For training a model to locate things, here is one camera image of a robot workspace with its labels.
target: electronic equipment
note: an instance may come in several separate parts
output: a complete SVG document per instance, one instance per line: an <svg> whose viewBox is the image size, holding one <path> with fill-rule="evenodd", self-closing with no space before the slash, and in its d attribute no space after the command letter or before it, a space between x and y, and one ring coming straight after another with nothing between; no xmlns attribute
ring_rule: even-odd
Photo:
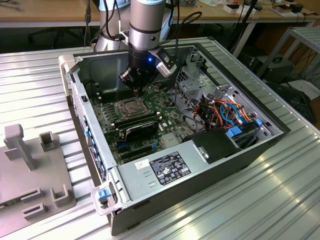
<svg viewBox="0 0 320 240"><path fill-rule="evenodd" d="M268 56L257 56L249 64L249 69L257 74L267 60ZM265 70L261 79L267 80L275 84L281 84L285 81L285 78L291 73L294 68L294 63L286 59L282 55L277 55L272 62L269 64L268 68Z"/></svg>
<svg viewBox="0 0 320 240"><path fill-rule="evenodd" d="M304 6L302 4L290 4L290 7L291 7L291 12L293 13L300 13L301 10L304 8Z"/></svg>
<svg viewBox="0 0 320 240"><path fill-rule="evenodd" d="M118 78L127 62L126 50L59 58L101 183L91 196L113 236L246 168L290 131L200 44L179 45L177 70L139 97Z"/></svg>

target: blue cable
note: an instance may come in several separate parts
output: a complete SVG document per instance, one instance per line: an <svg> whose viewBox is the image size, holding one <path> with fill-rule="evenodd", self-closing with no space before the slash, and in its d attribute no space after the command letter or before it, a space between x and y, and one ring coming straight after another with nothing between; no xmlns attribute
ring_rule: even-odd
<svg viewBox="0 0 320 240"><path fill-rule="evenodd" d="M226 120L227 122L231 123L232 126L235 126L235 124L234 124L233 121L231 121L231 120L229 120L228 118L225 117L225 115L224 115L224 110L223 110L223 106L224 106L223 104L220 106L220 114L221 114L221 117L222 117L224 120Z"/></svg>
<svg viewBox="0 0 320 240"><path fill-rule="evenodd" d="M223 118L224 120L226 120L227 122L231 123L232 126L235 126L235 124L234 124L231 120L229 120L229 119L227 119L227 118L225 117L224 112L223 112L223 106L224 106L224 104L227 104L227 105L231 106L231 107L234 109L235 113L237 114L238 118L239 118L243 123L246 123L246 122L247 122L247 121L245 120L245 118L240 115L237 107L236 107L234 104L230 103L230 102L225 102L225 103L223 103L223 104L220 106L220 113L221 113L221 116L222 116L222 118Z"/></svg>

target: barcode sticker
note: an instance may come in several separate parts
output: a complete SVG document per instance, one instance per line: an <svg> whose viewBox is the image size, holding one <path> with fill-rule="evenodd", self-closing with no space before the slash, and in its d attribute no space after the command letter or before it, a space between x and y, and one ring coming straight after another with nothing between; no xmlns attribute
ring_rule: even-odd
<svg viewBox="0 0 320 240"><path fill-rule="evenodd" d="M145 160L142 160L142 161L135 162L134 165L135 165L137 170L143 169L145 167L150 166L149 159L145 159Z"/></svg>

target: black power cable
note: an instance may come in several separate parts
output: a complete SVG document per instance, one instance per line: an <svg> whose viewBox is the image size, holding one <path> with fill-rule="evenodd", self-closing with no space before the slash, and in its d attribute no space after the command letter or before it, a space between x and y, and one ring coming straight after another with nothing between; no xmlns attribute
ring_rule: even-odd
<svg viewBox="0 0 320 240"><path fill-rule="evenodd" d="M87 32L88 32L89 23L91 22L90 0L88 0L87 4L86 4L84 21L85 21L85 31L84 31L84 37L83 37L83 45L86 47L87 46Z"/></svg>
<svg viewBox="0 0 320 240"><path fill-rule="evenodd" d="M258 2L258 0L252 0L251 1L250 7L249 7L248 11L246 12L241 24L235 26L234 36L231 36L230 43L229 43L229 45L227 47L228 51L231 51L233 49L234 44L235 44L236 39L237 39L237 36L239 36L239 39L240 39L242 34L244 33L247 20L248 20L250 14L251 14L252 10L254 9L254 6L256 5L257 2Z"/></svg>
<svg viewBox="0 0 320 240"><path fill-rule="evenodd" d="M229 39L229 41L228 41L228 46L229 46L229 44L231 43L231 40L232 40L233 37L234 37L236 28L237 28L237 26L239 25L240 19L241 19L241 17L242 17L242 13L244 12L244 8L245 8L245 3L243 2L242 10L241 10L240 16L239 16L239 18L238 18L238 22L236 23L236 25L235 25L235 27L234 27L234 30L233 30L233 32L231 33L231 37L230 37L230 39Z"/></svg>
<svg viewBox="0 0 320 240"><path fill-rule="evenodd" d="M112 17L114 16L114 13L115 13L115 8L116 8L116 0L113 2L113 7L112 7L112 12L111 12L111 15L110 15L110 17L109 17L109 19L108 19L108 22L112 19ZM100 34L101 34L101 32L103 31L103 29L106 27L106 22L103 24L103 26L94 34L94 36L93 36L93 38L92 38L92 40L90 41L90 45L93 43L93 41L94 40L96 40L99 36L100 36Z"/></svg>
<svg viewBox="0 0 320 240"><path fill-rule="evenodd" d="M104 7L105 7L105 31L106 31L107 36L110 39L114 39L114 37L111 36L111 34L109 32L109 26L108 26L108 23L109 23L109 21L108 21L109 20L109 9L108 9L107 1L103 0L103 4L104 4Z"/></svg>
<svg viewBox="0 0 320 240"><path fill-rule="evenodd" d="M172 27L172 24L171 24L171 21L172 21L172 18L174 17L174 0L170 0L170 4L171 4L171 12L170 12L170 17L169 17L169 27L171 28Z"/></svg>
<svg viewBox="0 0 320 240"><path fill-rule="evenodd" d="M195 18L191 19L190 21L187 21L189 18L193 17L197 15ZM176 58L178 59L178 41L179 41L179 33L181 30L182 25L184 24L190 24L194 21L196 21L197 19L199 19L202 15L201 11L195 11L194 13L189 14L188 16L186 16L183 21L179 24L179 27L176 29L176 33L175 33L175 52L174 55L176 56Z"/></svg>

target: motherboard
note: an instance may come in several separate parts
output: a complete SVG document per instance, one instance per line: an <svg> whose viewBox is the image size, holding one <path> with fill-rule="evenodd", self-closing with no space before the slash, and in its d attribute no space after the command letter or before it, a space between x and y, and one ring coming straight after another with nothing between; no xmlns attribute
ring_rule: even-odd
<svg viewBox="0 0 320 240"><path fill-rule="evenodd" d="M158 83L147 86L143 96L103 103L94 98L91 105L116 162L121 165L143 156L173 147L195 131L190 129L175 108L172 92ZM140 130L131 137L132 130L123 125L137 125L140 119L150 123L148 130Z"/></svg>

